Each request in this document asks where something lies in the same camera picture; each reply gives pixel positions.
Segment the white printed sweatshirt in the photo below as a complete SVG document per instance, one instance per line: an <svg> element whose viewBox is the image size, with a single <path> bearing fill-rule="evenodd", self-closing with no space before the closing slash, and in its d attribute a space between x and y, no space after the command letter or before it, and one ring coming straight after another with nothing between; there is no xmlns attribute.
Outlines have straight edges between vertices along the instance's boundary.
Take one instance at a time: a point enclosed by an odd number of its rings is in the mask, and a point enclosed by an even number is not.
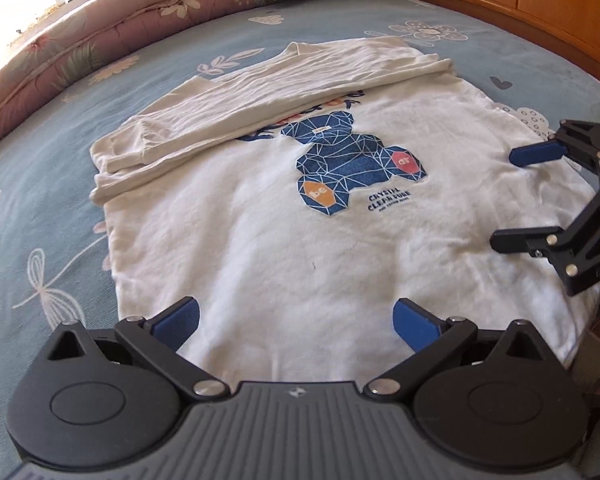
<svg viewBox="0 0 600 480"><path fill-rule="evenodd" d="M501 330L526 318L564 363L600 304L490 247L592 198L566 162L520 169L535 133L394 37L302 44L189 79L91 148L122 316L198 301L181 355L236 385L367 382L408 355L391 315Z"/></svg>

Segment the blue patterned bed sheet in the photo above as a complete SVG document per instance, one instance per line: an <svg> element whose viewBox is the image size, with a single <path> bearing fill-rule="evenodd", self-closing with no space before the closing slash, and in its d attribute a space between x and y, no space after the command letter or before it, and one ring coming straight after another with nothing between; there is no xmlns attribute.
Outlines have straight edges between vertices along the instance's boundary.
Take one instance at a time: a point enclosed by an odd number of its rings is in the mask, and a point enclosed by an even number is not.
<svg viewBox="0 0 600 480"><path fill-rule="evenodd" d="M451 61L536 135L600 122L600 82L529 41L416 0L285 0L200 24L81 79L0 142L0 479L19 455L7 405L54 329L122 316L92 145L194 77L213 80L288 44L394 37Z"/></svg>

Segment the pink floral folded quilt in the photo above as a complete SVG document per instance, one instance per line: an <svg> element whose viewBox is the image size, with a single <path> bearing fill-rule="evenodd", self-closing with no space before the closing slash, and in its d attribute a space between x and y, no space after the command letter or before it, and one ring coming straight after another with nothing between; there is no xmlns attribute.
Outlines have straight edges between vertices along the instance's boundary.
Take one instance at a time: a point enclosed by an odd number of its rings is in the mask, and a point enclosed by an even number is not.
<svg viewBox="0 0 600 480"><path fill-rule="evenodd" d="M0 69L0 141L75 82L164 39L271 0L91 0Z"/></svg>

